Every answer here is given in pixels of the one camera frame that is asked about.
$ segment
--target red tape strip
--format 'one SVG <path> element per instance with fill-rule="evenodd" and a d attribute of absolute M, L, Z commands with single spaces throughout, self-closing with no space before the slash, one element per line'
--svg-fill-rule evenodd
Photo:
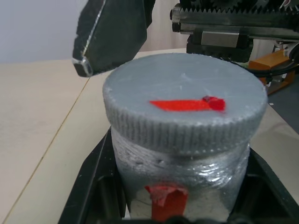
<path fill-rule="evenodd" d="M 164 222 L 172 216 L 182 216 L 186 207 L 188 191 L 173 183 L 146 186 L 152 200 L 152 219 Z"/>
<path fill-rule="evenodd" d="M 224 111 L 226 107 L 225 100 L 206 96 L 200 100 L 182 99 L 182 100 L 152 100 L 151 104 L 165 111 L 184 112 L 184 111 Z"/>

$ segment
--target table surface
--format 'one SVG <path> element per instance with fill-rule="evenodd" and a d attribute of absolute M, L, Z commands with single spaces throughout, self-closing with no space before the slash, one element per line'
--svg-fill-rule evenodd
<path fill-rule="evenodd" d="M 140 52 L 136 57 L 185 52 Z M 0 65 L 0 222 L 56 224 L 84 159 L 109 128 L 102 85 L 70 61 Z M 270 107 L 251 147 L 299 203 L 299 135 Z"/>

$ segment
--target gray lid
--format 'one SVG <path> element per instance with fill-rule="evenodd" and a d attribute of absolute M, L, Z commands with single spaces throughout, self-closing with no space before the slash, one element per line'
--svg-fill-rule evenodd
<path fill-rule="evenodd" d="M 108 120 L 133 143 L 173 154 L 201 155 L 247 144 L 267 105 L 262 83 L 229 62 L 194 54 L 139 58 L 113 71 L 103 87 Z M 152 100 L 226 101 L 224 112 L 168 112 Z"/>

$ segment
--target gray jar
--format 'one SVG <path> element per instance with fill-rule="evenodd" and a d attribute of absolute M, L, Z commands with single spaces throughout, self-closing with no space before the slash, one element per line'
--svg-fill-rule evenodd
<path fill-rule="evenodd" d="M 131 217 L 151 217 L 146 186 L 175 183 L 188 191 L 184 216 L 225 221 L 267 105 L 262 83 L 212 57 L 161 54 L 117 68 L 103 96 Z M 150 103 L 205 96 L 224 99 L 225 110 L 174 112 Z"/>

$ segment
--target black tray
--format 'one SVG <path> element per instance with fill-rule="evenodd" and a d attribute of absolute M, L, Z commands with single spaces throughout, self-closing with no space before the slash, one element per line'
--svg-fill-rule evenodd
<path fill-rule="evenodd" d="M 59 224 L 147 224 L 152 220 L 121 220 L 126 200 L 115 164 L 109 130 L 85 159 Z M 183 217 L 174 217 L 167 224 L 187 224 Z M 218 222 L 199 220 L 196 223 Z M 299 206 L 285 189 L 269 165 L 251 149 L 246 175 L 228 223 L 293 224 L 299 223 Z"/>

